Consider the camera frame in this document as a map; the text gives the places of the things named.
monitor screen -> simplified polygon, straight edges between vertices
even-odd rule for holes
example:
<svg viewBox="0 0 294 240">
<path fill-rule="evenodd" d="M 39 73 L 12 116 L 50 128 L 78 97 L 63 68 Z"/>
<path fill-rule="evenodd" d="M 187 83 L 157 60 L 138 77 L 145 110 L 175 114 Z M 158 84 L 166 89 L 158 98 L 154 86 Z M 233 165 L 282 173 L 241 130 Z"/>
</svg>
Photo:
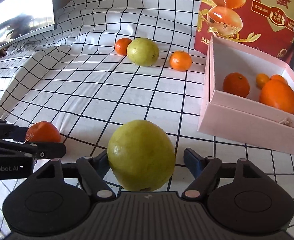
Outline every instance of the monitor screen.
<svg viewBox="0 0 294 240">
<path fill-rule="evenodd" d="M 53 0 L 3 0 L 0 3 L 0 49 L 54 28 Z"/>
</svg>

guava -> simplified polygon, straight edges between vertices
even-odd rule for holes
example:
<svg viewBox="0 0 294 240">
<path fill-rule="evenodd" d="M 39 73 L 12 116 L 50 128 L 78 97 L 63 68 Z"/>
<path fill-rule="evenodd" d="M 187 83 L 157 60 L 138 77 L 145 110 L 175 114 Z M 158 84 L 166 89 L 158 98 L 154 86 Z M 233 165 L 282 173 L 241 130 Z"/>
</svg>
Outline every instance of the guava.
<svg viewBox="0 0 294 240">
<path fill-rule="evenodd" d="M 127 56 L 139 66 L 153 65 L 159 57 L 159 48 L 152 40 L 136 38 L 127 47 Z"/>
<path fill-rule="evenodd" d="M 111 136 L 107 155 L 120 185 L 129 191 L 154 191 L 175 169 L 174 147 L 168 135 L 146 120 L 120 126 Z"/>
</svg>

white grid cloth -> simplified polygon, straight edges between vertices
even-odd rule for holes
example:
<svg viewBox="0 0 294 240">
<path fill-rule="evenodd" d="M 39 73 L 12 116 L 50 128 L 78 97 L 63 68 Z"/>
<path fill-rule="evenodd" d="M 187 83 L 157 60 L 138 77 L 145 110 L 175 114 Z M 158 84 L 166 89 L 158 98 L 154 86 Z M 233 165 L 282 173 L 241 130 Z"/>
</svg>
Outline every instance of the white grid cloth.
<svg viewBox="0 0 294 240">
<path fill-rule="evenodd" d="M 183 151 L 191 147 L 228 163 L 248 158 L 294 199 L 294 155 L 197 132 L 206 61 L 193 49 L 199 5 L 200 0 L 72 0 L 58 12 L 55 31 L 14 44 L 0 59 L 0 118 L 19 126 L 52 122 L 67 147 L 65 163 L 98 155 L 121 124 L 146 119 L 168 134 L 177 153 L 174 174 L 159 190 L 181 194 L 193 181 L 183 163 Z M 137 66 L 117 55 L 114 44 L 123 37 L 154 40 L 160 49 L 155 65 Z M 188 71 L 170 68 L 176 50 L 191 55 Z M 116 194 L 123 190 L 111 170 L 104 179 Z M 5 235 L 1 207 L 22 182 L 0 181 Z M 294 218 L 288 232 L 294 236 Z"/>
</svg>

pink box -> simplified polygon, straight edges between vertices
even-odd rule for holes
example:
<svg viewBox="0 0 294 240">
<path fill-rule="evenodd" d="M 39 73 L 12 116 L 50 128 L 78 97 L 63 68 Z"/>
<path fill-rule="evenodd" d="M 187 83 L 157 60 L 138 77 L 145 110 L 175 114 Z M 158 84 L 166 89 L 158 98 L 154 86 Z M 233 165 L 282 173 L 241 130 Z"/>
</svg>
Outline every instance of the pink box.
<svg viewBox="0 0 294 240">
<path fill-rule="evenodd" d="M 242 98 L 222 91 L 224 78 L 243 74 L 250 93 Z M 246 45 L 212 37 L 208 46 L 199 132 L 294 154 L 294 115 L 258 102 L 256 76 L 282 75 L 294 91 L 294 72 L 285 62 Z"/>
</svg>

red packaging bag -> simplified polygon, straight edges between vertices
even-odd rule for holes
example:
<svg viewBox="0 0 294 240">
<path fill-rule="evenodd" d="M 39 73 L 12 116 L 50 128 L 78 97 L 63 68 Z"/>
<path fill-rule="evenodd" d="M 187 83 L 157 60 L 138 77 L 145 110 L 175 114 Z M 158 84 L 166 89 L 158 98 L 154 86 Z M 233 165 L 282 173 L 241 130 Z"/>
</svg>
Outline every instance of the red packaging bag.
<svg viewBox="0 0 294 240">
<path fill-rule="evenodd" d="M 194 48 L 206 54 L 212 35 L 288 62 L 294 42 L 294 0 L 202 0 Z"/>
</svg>

